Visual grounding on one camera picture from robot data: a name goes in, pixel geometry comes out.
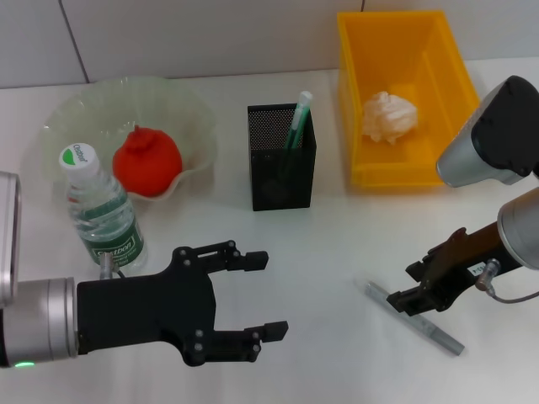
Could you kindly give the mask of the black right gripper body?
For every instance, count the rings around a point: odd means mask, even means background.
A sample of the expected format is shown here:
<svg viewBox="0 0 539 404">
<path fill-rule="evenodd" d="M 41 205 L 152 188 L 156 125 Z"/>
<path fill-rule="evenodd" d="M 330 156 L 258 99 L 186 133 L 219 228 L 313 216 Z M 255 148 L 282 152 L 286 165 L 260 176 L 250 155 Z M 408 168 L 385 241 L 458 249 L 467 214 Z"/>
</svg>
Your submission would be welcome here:
<svg viewBox="0 0 539 404">
<path fill-rule="evenodd" d="M 459 295 L 475 284 L 477 276 L 469 269 L 489 259 L 499 261 L 501 274 L 521 267 L 506 250 L 496 223 L 471 234 L 461 228 L 447 241 L 429 250 L 423 259 L 421 311 L 447 310 Z"/>
</svg>

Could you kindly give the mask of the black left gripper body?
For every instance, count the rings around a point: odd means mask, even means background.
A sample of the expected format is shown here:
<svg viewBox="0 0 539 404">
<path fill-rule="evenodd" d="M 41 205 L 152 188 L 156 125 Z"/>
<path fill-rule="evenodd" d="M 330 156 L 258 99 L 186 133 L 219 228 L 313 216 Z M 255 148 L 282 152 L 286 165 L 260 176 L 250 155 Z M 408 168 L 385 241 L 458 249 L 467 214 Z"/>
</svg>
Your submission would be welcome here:
<svg viewBox="0 0 539 404">
<path fill-rule="evenodd" d="M 77 285 L 78 352 L 164 342 L 188 366 L 216 362 L 215 316 L 209 275 L 178 247 L 160 273 Z"/>
</svg>

